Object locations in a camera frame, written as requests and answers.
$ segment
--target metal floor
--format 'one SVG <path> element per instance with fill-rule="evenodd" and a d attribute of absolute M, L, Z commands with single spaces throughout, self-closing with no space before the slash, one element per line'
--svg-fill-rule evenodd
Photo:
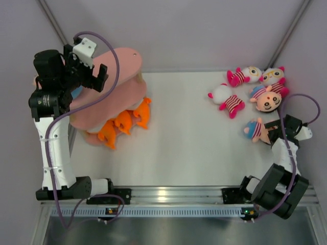
<path fill-rule="evenodd" d="M 84 218 L 76 218 L 75 223 Z M 51 217 L 43 245 L 314 245 L 318 244 L 306 208 L 288 220 L 269 215 L 255 224 L 218 218 L 120 218 L 104 225 L 82 223 L 60 240 L 62 226 Z"/>

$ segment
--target doll face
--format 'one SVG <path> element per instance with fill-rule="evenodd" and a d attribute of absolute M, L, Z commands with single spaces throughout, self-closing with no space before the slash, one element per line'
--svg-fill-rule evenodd
<path fill-rule="evenodd" d="M 281 78 L 283 78 L 284 71 L 280 68 L 269 68 L 262 74 L 262 83 L 265 86 L 277 83 Z"/>
<path fill-rule="evenodd" d="M 255 83 L 259 80 L 262 72 L 259 68 L 254 66 L 249 66 L 242 70 L 245 76 L 250 77 L 249 83 Z"/>
<path fill-rule="evenodd" d="M 261 95 L 257 102 L 256 108 L 259 111 L 270 112 L 275 110 L 282 102 L 282 97 L 279 93 L 265 92 Z"/>

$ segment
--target white plush toy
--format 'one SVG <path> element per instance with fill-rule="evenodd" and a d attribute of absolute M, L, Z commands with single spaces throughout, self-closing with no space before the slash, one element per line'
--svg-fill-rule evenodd
<path fill-rule="evenodd" d="M 243 110 L 245 107 L 244 102 L 232 93 L 231 88 L 226 83 L 222 83 L 211 93 L 208 93 L 208 97 L 216 105 L 220 105 L 218 108 L 220 111 L 227 108 L 231 119 L 236 116 L 238 111 Z"/>
<path fill-rule="evenodd" d="M 243 83 L 255 83 L 259 81 L 261 75 L 262 72 L 257 67 L 249 66 L 243 70 L 238 67 L 235 73 L 231 70 L 227 71 L 227 80 L 232 87 L 237 87 Z"/>

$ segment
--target cable tie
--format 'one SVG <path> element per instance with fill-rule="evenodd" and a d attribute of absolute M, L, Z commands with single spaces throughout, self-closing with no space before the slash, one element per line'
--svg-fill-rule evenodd
<path fill-rule="evenodd" d="M 57 169 L 60 168 L 59 166 L 55 166 L 55 167 L 43 167 L 43 169 L 45 170 L 52 170 L 52 169 Z"/>

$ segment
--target pink plush toy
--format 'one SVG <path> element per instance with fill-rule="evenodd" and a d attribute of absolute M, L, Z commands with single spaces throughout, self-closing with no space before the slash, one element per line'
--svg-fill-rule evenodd
<path fill-rule="evenodd" d="M 257 110 L 272 112 L 281 104 L 281 94 L 272 92 L 271 89 L 272 87 L 270 85 L 268 87 L 260 85 L 250 90 L 250 102 L 256 102 Z"/>
<path fill-rule="evenodd" d="M 245 107 L 245 103 L 235 94 L 233 95 L 231 88 L 228 87 L 226 83 L 222 83 L 215 88 L 212 93 L 208 94 L 208 97 L 212 99 L 216 105 L 220 105 L 220 111 L 227 108 L 231 119 L 236 116 L 238 111 L 243 110 Z"/>
<path fill-rule="evenodd" d="M 259 79 L 262 85 L 265 85 L 266 87 L 271 85 L 271 91 L 280 93 L 282 98 L 286 97 L 290 92 L 290 90 L 284 86 L 286 81 L 284 71 L 285 68 L 283 66 L 278 68 L 269 68 Z"/>
<path fill-rule="evenodd" d="M 227 71 L 227 80 L 232 87 L 240 86 L 243 83 L 255 83 L 261 77 L 261 70 L 254 66 L 250 66 L 241 70 L 239 67 L 236 72 Z"/>

